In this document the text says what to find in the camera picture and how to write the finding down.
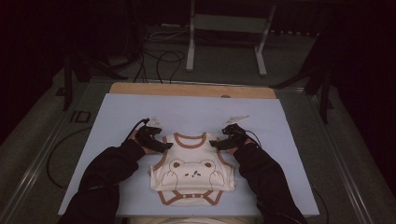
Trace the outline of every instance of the brown trim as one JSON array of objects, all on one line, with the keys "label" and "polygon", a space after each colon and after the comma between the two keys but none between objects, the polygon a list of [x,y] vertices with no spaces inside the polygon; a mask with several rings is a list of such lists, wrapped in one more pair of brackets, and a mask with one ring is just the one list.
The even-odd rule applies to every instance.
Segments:
[{"label": "brown trim", "polygon": [[219,161],[221,161],[221,163],[223,163],[223,164],[226,165],[226,166],[229,166],[229,167],[233,168],[233,165],[232,165],[232,164],[228,163],[227,161],[225,161],[225,160],[221,157],[221,153],[220,153],[219,150],[218,150],[216,153],[218,154]]},{"label": "brown trim", "polygon": [[[198,148],[198,147],[201,147],[204,144],[204,142],[206,141],[206,133],[203,133],[202,135],[199,135],[199,136],[187,136],[187,135],[183,135],[180,133],[174,133],[174,137],[175,137],[175,141],[177,142],[177,144],[184,148]],[[185,145],[178,138],[185,138],[185,139],[201,139],[202,138],[202,141],[196,145]]]},{"label": "brown trim", "polygon": [[212,194],[213,192],[215,192],[214,190],[208,190],[207,192],[205,192],[203,194],[200,194],[200,193],[196,193],[196,194],[181,194],[177,190],[172,190],[172,192],[175,194],[175,197],[173,197],[169,201],[166,201],[164,196],[163,196],[163,192],[162,191],[158,191],[158,195],[160,196],[161,202],[163,204],[170,205],[171,203],[174,203],[174,202],[176,202],[178,200],[182,200],[182,199],[201,198],[201,199],[205,199],[211,205],[216,205],[220,201],[220,198],[221,198],[223,190],[219,191],[218,195],[216,196],[215,201],[213,201],[211,198],[209,198],[209,195]]}]

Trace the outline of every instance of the table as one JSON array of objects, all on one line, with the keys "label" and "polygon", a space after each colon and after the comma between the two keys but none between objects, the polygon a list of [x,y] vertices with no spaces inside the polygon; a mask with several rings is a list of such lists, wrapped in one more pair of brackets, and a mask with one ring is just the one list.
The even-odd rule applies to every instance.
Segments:
[{"label": "table", "polygon": [[[193,105],[199,105],[199,108],[207,109],[197,111],[190,102],[193,102]],[[110,89],[81,154],[59,214],[64,213],[69,200],[76,193],[82,173],[91,160],[105,148],[119,145],[125,137],[124,135],[130,131],[138,119],[149,116],[148,111],[157,115],[159,111],[162,111],[157,117],[160,120],[163,119],[164,128],[161,133],[163,135],[174,132],[194,135],[197,130],[200,131],[202,126],[209,133],[218,135],[221,134],[221,123],[229,116],[227,111],[241,115],[247,112],[247,108],[249,108],[249,115],[254,119],[244,121],[242,127],[253,129],[251,131],[259,136],[266,151],[284,168],[291,185],[290,191],[302,213],[307,216],[318,215],[318,208],[307,182],[297,148],[292,140],[283,109],[271,89],[136,83],[116,83]],[[195,119],[186,119],[187,116],[180,116],[177,111],[197,112],[192,116]],[[257,123],[261,122],[266,124],[265,127],[257,126]],[[138,162],[140,169],[131,178],[120,184],[118,216],[256,217],[260,215],[255,206],[255,196],[250,191],[246,180],[237,172],[237,162],[227,153],[224,153],[223,158],[235,165],[237,186],[235,191],[223,194],[216,209],[211,206],[178,207],[175,209],[174,206],[161,204],[157,193],[149,189],[147,174],[150,165],[158,162],[161,156],[153,155],[142,158]]]}]

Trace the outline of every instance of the wire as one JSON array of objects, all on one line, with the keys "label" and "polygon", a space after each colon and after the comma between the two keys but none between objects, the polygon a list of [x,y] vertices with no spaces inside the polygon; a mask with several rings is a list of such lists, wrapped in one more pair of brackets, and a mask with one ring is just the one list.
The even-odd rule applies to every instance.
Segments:
[{"label": "wire", "polygon": [[[155,56],[151,53],[149,53],[148,51],[154,51],[154,52],[162,52],[163,54],[160,56]],[[157,65],[156,65],[156,72],[157,72],[157,77],[160,80],[160,82],[163,84],[163,79],[161,77],[160,74],[160,63],[161,62],[165,62],[165,63],[177,63],[177,68],[175,69],[175,71],[172,73],[172,75],[169,77],[169,83],[172,84],[172,78],[175,75],[175,73],[178,71],[178,69],[181,66],[181,62],[184,60],[184,58],[186,57],[185,54],[180,51],[180,50],[150,50],[150,49],[146,49],[143,51],[145,54],[147,54],[150,57],[153,57],[155,59],[157,59]],[[175,60],[165,60],[163,59],[163,57],[167,54],[173,54],[176,56]]]},{"label": "wire", "polygon": [[66,139],[70,138],[71,136],[73,136],[73,135],[75,135],[75,134],[77,134],[77,133],[82,133],[82,132],[84,132],[84,131],[86,131],[86,130],[89,130],[89,129],[91,129],[91,128],[92,128],[92,127],[88,127],[88,128],[79,130],[79,131],[77,131],[77,132],[70,133],[69,135],[67,135],[66,137],[64,137],[61,141],[59,141],[59,142],[53,147],[52,151],[51,151],[50,154],[49,154],[49,157],[47,158],[47,176],[48,176],[50,182],[52,182],[52,184],[54,184],[56,187],[60,188],[61,190],[64,190],[64,189],[66,188],[66,186],[62,186],[61,184],[59,184],[58,182],[56,182],[56,181],[52,178],[52,176],[51,176],[51,174],[50,174],[50,159],[52,158],[53,153],[56,151],[56,149],[58,148],[58,146],[59,146],[62,142],[64,142]]},{"label": "wire", "polygon": [[253,133],[251,131],[247,131],[247,130],[245,130],[245,132],[253,134],[254,137],[257,139],[257,141],[249,136],[248,136],[248,138],[250,138],[250,140],[252,140],[256,145],[258,145],[260,148],[262,148],[262,143],[260,142],[260,139],[257,137],[257,135],[255,133]]},{"label": "wire", "polygon": [[[147,38],[147,40],[148,40],[148,41],[161,42],[161,41],[164,41],[164,40],[171,39],[171,38],[173,38],[173,37],[175,37],[175,36],[182,35],[182,34],[186,33],[187,31],[188,31],[188,30],[184,30],[184,31],[175,31],[175,32],[174,32],[174,31],[169,31],[169,32],[156,32],[156,33],[153,33],[153,34],[149,35],[148,38]],[[168,37],[166,37],[166,38],[164,38],[164,39],[151,39],[151,37],[153,37],[154,35],[158,35],[158,34],[174,34],[174,35],[170,35],[170,36],[168,36]]]},{"label": "wire", "polygon": [[329,219],[330,219],[329,209],[327,208],[327,205],[326,205],[326,203],[324,202],[322,196],[319,194],[319,191],[317,190],[317,188],[315,188],[315,186],[312,185],[312,184],[311,184],[311,186],[312,186],[312,189],[314,190],[314,192],[319,196],[321,202],[323,203],[324,210],[325,210],[325,212],[326,212],[326,223],[329,224]]},{"label": "wire", "polygon": [[136,130],[137,126],[142,123],[142,122],[149,122],[149,119],[141,119],[139,122],[136,123],[136,125],[132,128],[132,130],[129,132],[129,134],[126,136],[125,140],[123,142],[126,142],[129,139],[129,136]]}]

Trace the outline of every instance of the metal stand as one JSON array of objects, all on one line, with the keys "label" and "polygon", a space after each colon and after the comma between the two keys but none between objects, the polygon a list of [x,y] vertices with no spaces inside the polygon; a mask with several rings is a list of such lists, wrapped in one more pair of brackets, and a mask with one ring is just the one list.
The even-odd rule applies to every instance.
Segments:
[{"label": "metal stand", "polygon": [[203,30],[235,31],[235,32],[262,34],[262,41],[258,46],[254,48],[254,52],[256,55],[260,76],[262,77],[267,76],[264,59],[262,57],[262,49],[264,48],[265,40],[268,36],[271,27],[271,21],[272,18],[274,17],[276,6],[271,6],[271,10],[266,19],[195,14],[194,6],[195,6],[195,0],[191,0],[190,44],[189,44],[189,52],[187,54],[187,65],[186,65],[186,70],[188,72],[191,72],[194,67],[195,29],[203,29]]}]

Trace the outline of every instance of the cartoon bear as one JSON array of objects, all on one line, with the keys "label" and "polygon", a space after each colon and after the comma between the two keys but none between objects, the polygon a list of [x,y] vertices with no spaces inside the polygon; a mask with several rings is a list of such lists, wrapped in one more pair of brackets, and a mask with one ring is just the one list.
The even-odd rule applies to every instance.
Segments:
[{"label": "cartoon bear", "polygon": [[216,171],[216,164],[211,160],[184,162],[175,159],[169,163],[169,170],[163,175],[162,184],[174,190],[224,186],[223,174]]}]

